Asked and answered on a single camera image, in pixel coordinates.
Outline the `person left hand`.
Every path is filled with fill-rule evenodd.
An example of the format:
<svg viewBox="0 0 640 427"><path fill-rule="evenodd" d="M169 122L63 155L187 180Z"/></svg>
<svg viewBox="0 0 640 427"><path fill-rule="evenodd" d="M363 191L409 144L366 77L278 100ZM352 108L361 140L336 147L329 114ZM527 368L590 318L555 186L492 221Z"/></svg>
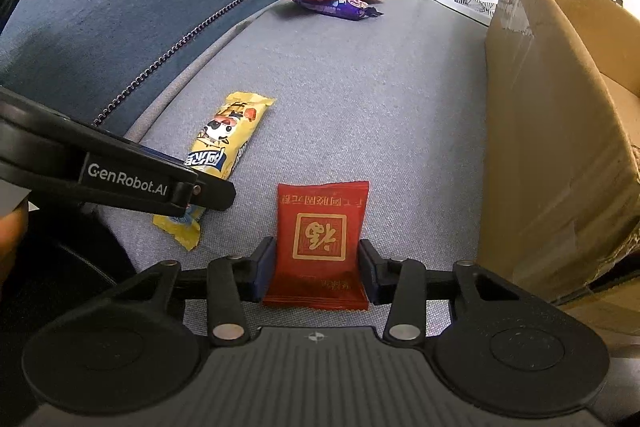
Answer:
<svg viewBox="0 0 640 427"><path fill-rule="evenodd" d="M0 219L0 285L11 272L15 251L28 225L28 200L24 199L11 213Z"/></svg>

